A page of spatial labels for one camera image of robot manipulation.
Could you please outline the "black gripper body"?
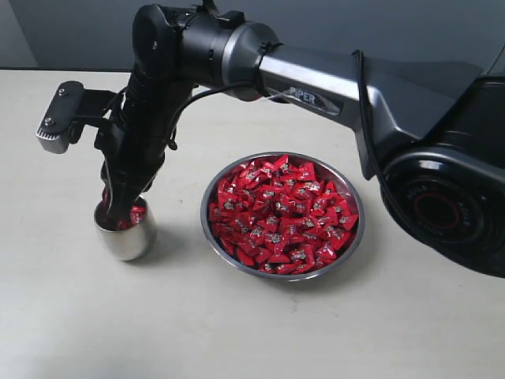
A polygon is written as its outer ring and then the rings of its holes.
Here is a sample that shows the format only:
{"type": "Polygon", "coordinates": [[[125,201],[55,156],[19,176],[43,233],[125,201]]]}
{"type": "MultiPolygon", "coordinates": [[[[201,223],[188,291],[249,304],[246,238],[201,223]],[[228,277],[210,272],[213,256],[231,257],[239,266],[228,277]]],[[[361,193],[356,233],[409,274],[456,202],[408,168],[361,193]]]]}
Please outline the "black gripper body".
{"type": "Polygon", "coordinates": [[[152,79],[133,69],[122,99],[113,102],[112,130],[102,142],[101,177],[112,197],[138,197],[150,188],[165,160],[171,119],[192,92],[192,81],[152,79]]]}

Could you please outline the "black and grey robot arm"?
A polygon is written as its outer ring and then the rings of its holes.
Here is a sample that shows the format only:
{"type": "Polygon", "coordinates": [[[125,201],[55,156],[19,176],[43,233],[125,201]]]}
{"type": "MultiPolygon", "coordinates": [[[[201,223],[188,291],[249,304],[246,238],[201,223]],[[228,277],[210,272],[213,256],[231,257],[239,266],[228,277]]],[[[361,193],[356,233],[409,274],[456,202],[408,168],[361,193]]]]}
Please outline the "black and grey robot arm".
{"type": "Polygon", "coordinates": [[[459,265],[503,277],[503,57],[482,69],[315,52],[210,1],[143,6],[132,40],[129,83],[95,141],[108,216],[125,218],[150,188],[201,84],[207,95],[271,98],[350,128],[363,175],[378,180],[404,231],[459,265]]]}

